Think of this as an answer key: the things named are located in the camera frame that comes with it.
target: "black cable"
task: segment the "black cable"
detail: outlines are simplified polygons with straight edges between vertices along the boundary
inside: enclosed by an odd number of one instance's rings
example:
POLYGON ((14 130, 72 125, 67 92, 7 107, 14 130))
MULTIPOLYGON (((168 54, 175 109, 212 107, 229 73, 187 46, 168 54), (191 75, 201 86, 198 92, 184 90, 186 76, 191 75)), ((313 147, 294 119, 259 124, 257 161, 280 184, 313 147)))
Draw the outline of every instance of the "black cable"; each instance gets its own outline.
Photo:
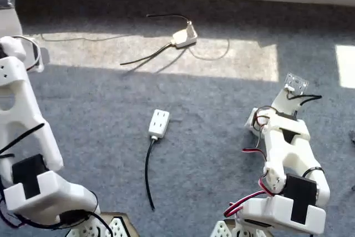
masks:
POLYGON ((137 60, 134 60, 134 61, 129 61, 129 62, 125 62, 125 63, 121 63, 120 65, 123 66, 123 65, 128 65, 128 64, 133 64, 133 63, 136 63, 136 62, 140 62, 142 60, 145 60, 145 59, 153 59, 155 58, 157 55, 159 55, 161 52, 163 52, 164 50, 166 50, 167 48, 169 47, 172 47, 173 44, 171 42, 169 42, 168 44, 164 45, 162 48, 160 48, 158 51, 154 52, 152 55, 149 55, 147 57, 144 57, 144 58, 140 58, 140 59, 137 59, 137 60))
POLYGON ((321 168, 321 167, 312 167, 312 168, 309 168, 305 171, 305 173, 302 175, 303 178, 305 178, 307 176, 308 173, 314 171, 314 170, 321 170, 323 171, 324 173, 324 170, 321 168))
POLYGON ((178 17, 178 18, 182 18, 185 19, 186 21, 191 21, 188 18, 186 18, 185 16, 178 14, 178 13, 167 13, 167 14, 147 14, 146 15, 147 18, 154 18, 154 17, 178 17))
POLYGON ((14 158, 15 157, 15 154, 6 154, 6 155, 0 155, 0 159, 2 158, 14 158))
POLYGON ((290 97, 289 93, 287 93, 286 97, 287 97, 288 100, 293 100, 293 99, 296 99, 296 98, 303 98, 303 97, 310 97, 310 99, 306 99, 306 100, 302 101, 300 103, 300 105, 304 105, 305 103, 307 103, 309 101, 318 100, 318 99, 322 98, 321 95, 316 95, 316 94, 300 94, 300 95, 295 95, 293 97, 290 97))
POLYGON ((21 134, 19 137, 17 137, 14 141, 10 142, 8 145, 6 145, 4 148, 2 148, 0 150, 0 154, 4 153, 6 150, 10 149, 11 147, 13 147, 15 144, 17 144, 18 142, 20 142, 22 139, 26 138, 27 136, 29 136, 30 134, 34 133, 35 131, 39 130, 40 128, 42 128, 44 126, 44 123, 41 123, 40 125, 37 125, 36 127, 33 127, 32 129, 24 132, 23 134, 21 134))
POLYGON ((152 139, 151 142, 150 142, 150 145, 149 145, 149 148, 148 148, 148 152, 147 152, 146 158, 145 158, 145 169, 144 169, 145 189, 146 189, 146 193, 148 195, 148 199, 149 199, 149 203, 150 203, 150 207, 151 207, 152 211, 155 210, 155 207, 154 207, 154 203, 153 203, 153 200, 151 198, 150 189, 149 189, 148 163, 149 163, 149 155, 150 155, 150 152, 151 152, 151 150, 153 148, 154 142, 155 142, 155 139, 152 139))
MULTIPOLYGON (((4 199, 4 198, 1 198, 1 199, 0 199, 0 204, 1 204, 2 202, 5 202, 5 199, 4 199)), ((24 225, 24 223, 20 223, 20 224, 18 224, 18 225, 13 224, 11 221, 9 221, 9 220, 4 216, 4 214, 3 214, 2 211, 1 211, 1 208, 0 208, 0 218, 2 219, 3 222, 5 222, 6 225, 8 225, 8 226, 9 226, 10 228, 12 228, 12 229, 18 229, 18 228, 20 228, 21 226, 24 225)))
POLYGON ((314 97, 312 97, 312 98, 310 98, 310 99, 306 99, 306 100, 302 101, 302 102, 300 103, 300 105, 304 105, 304 104, 306 104, 306 103, 309 102, 309 101, 318 100, 318 99, 321 99, 321 98, 322 98, 321 95, 316 95, 316 96, 314 96, 314 97))
POLYGON ((114 237, 112 229, 110 228, 109 225, 107 225, 107 223, 105 222, 105 220, 103 220, 103 218, 100 217, 100 215, 96 214, 95 212, 92 211, 85 211, 87 214, 94 216, 95 218, 97 218, 98 220, 100 220, 100 222, 102 224, 104 224, 104 226, 106 227, 106 229, 110 232, 111 237, 114 237))
POLYGON ((60 226, 63 225, 63 223, 61 223, 61 222, 58 222, 58 223, 55 223, 55 224, 50 224, 50 225, 43 225, 43 224, 31 221, 29 219, 26 219, 24 216, 21 216, 20 214, 15 214, 15 216, 22 223, 25 223, 25 224, 27 224, 29 226, 32 226, 32 227, 38 228, 38 229, 54 230, 54 229, 58 229, 60 226))

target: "power cord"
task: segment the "power cord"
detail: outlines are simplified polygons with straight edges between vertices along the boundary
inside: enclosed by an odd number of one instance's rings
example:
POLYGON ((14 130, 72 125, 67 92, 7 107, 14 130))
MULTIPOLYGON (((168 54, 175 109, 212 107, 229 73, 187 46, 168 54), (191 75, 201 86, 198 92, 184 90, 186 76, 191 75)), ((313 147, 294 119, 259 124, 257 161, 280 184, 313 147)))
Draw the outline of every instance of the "power cord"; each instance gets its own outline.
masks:
POLYGON ((156 110, 154 110, 153 117, 151 118, 151 121, 149 124, 148 132, 151 137, 151 141, 150 141, 148 152, 147 152, 146 158, 145 158, 144 177, 145 177, 145 189, 146 189, 146 193, 148 195, 149 204, 150 204, 152 211, 155 210, 155 207, 154 207, 153 199, 150 194, 149 180, 148 180, 149 156, 150 156, 150 153, 153 149, 154 143, 159 138, 164 137, 164 134, 165 134, 166 129, 168 127, 169 120, 170 120, 170 113, 169 112, 163 111, 160 109, 156 109, 156 110))
POLYGON ((322 98, 321 95, 316 95, 316 94, 301 94, 301 95, 295 95, 293 97, 290 97, 290 93, 289 92, 287 93, 287 99, 288 100, 293 100, 293 99, 296 99, 296 98, 303 98, 303 97, 310 97, 310 98, 302 101, 300 103, 301 106, 304 105, 305 103, 309 102, 309 101, 318 100, 318 99, 322 98))
POLYGON ((155 207, 154 207, 154 203, 153 203, 153 200, 151 198, 150 189, 149 189, 148 164, 149 164, 149 156, 150 156, 150 153, 151 153, 151 150, 153 148, 153 145, 154 145, 155 141, 156 141, 155 138, 151 139, 151 142, 150 142, 150 145, 149 145, 149 148, 148 148, 148 152, 147 152, 146 158, 145 158, 145 168, 144 168, 145 189, 146 189, 146 193, 148 195, 149 204, 150 204, 150 207, 151 207, 152 211, 155 210, 155 207))
POLYGON ((175 13, 172 13, 172 14, 147 14, 146 17, 147 18, 154 18, 154 17, 183 18, 184 20, 186 20, 187 26, 186 26, 186 29, 182 29, 182 30, 174 33, 172 40, 168 44, 161 47, 158 51, 154 52, 153 54, 143 57, 143 58, 140 58, 140 59, 137 59, 137 60, 124 62, 124 63, 121 63, 120 65, 133 64, 133 63, 145 60, 145 59, 147 59, 147 62, 148 62, 169 47, 182 48, 182 47, 190 46, 190 45, 195 44, 197 42, 197 33, 195 31, 194 26, 192 25, 192 21, 181 14, 175 14, 175 13))
POLYGON ((161 52, 163 52, 164 50, 166 50, 169 47, 173 47, 173 44, 171 42, 167 43, 166 45, 164 45, 162 48, 160 48, 158 51, 154 52, 153 54, 146 56, 144 58, 140 58, 140 59, 136 59, 134 61, 129 61, 129 62, 125 62, 125 63, 121 63, 120 65, 128 65, 128 64, 133 64, 136 62, 140 62, 142 60, 148 59, 147 61, 152 60, 153 58, 155 58, 157 55, 159 55, 161 52))

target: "white plug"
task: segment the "white plug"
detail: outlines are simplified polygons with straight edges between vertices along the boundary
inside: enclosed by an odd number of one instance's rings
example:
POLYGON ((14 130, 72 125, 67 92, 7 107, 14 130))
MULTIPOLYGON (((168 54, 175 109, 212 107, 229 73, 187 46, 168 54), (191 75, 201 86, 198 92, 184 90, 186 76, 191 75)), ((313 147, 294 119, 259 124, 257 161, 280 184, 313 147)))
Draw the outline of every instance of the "white plug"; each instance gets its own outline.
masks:
POLYGON ((152 139, 163 138, 168 127, 170 113, 160 109, 154 110, 153 117, 149 124, 149 135, 152 139))
POLYGON ((171 43, 177 48, 186 47, 197 42, 197 33, 192 21, 187 22, 186 29, 180 30, 173 34, 171 43))

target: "gray carpet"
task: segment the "gray carpet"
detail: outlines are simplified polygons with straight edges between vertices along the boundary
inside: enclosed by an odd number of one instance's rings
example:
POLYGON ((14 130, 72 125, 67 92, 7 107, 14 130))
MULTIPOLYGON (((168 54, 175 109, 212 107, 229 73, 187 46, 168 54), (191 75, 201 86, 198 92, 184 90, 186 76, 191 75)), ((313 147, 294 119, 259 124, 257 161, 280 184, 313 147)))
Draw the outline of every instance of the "gray carpet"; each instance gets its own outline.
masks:
MULTIPOLYGON (((258 190, 260 155, 243 125, 251 108, 270 104, 287 72, 323 99, 299 112, 331 187, 325 236, 353 236, 355 225, 355 90, 341 87, 336 46, 355 45, 355 9, 234 0, 17 0, 24 34, 46 46, 52 64, 31 81, 62 152, 60 174, 95 191, 103 211, 128 213, 141 236, 201 236, 222 219, 226 199, 258 190), (185 25, 147 19, 179 12, 200 34, 188 50, 120 67, 157 50, 185 25), (73 37, 121 38, 45 42, 73 37), (166 137, 150 159, 156 211, 143 170, 155 108, 171 112, 166 137)), ((15 152, 35 153, 33 139, 15 152)), ((1 224, 1 236, 63 236, 1 224)), ((275 232, 275 236, 294 236, 275 232)))

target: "white power outlet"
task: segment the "white power outlet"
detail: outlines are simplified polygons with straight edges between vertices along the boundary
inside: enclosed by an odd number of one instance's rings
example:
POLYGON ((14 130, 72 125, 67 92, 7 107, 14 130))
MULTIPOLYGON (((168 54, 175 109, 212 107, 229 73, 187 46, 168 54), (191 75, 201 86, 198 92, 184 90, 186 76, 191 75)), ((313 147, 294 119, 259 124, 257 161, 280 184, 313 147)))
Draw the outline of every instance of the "white power outlet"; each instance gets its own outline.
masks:
POLYGON ((160 109, 154 110, 153 117, 149 124, 149 135, 162 138, 166 132, 170 119, 170 113, 160 109))

